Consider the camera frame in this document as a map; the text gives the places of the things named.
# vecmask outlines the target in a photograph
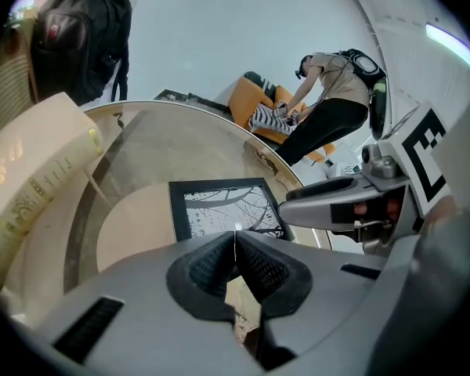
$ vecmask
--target glass table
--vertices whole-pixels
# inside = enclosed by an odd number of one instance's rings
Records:
[[[105,143],[103,156],[85,171],[91,182],[80,174],[47,207],[20,252],[23,264],[14,265],[16,272],[26,268],[23,279],[9,278],[9,289],[22,291],[21,310],[33,327],[62,296],[116,261],[176,242],[170,182],[264,178],[277,203],[302,186],[259,139],[207,111],[148,101],[112,103],[86,114]],[[274,162],[277,175],[256,159],[256,150]],[[289,228],[295,243],[331,248],[322,230]],[[247,286],[237,283],[227,300],[244,300]],[[251,317],[245,306],[237,309]]]

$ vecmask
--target framed picture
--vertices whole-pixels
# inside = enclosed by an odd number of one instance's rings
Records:
[[[169,195],[178,242],[229,230],[291,235],[263,178],[170,182]]]

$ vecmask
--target man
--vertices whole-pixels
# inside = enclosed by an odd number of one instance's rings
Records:
[[[353,73],[353,65],[343,56],[326,53],[305,56],[296,75],[300,79],[305,77],[305,81],[287,105],[289,109],[305,99],[317,79],[324,91],[317,103],[300,113],[298,122],[304,120],[276,150],[290,166],[326,143],[360,128],[367,119],[369,106],[367,86]],[[275,169],[263,154],[257,153],[257,156]]]

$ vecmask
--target black backpack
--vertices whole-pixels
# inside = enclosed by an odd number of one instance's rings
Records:
[[[39,99],[65,92],[82,105],[101,97],[120,61],[111,93],[127,99],[129,0],[47,0],[31,42]]]
[[[386,77],[386,73],[360,50],[350,49],[338,53],[346,57],[353,64],[353,73],[359,77],[369,89],[372,89],[377,81]]]

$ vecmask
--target shoe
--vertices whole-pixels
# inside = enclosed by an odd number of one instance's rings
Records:
[[[277,175],[279,171],[275,164],[269,158],[267,158],[264,154],[258,152],[257,150],[255,150],[254,155],[262,165],[264,165],[266,168],[269,168],[273,172],[273,175]]]

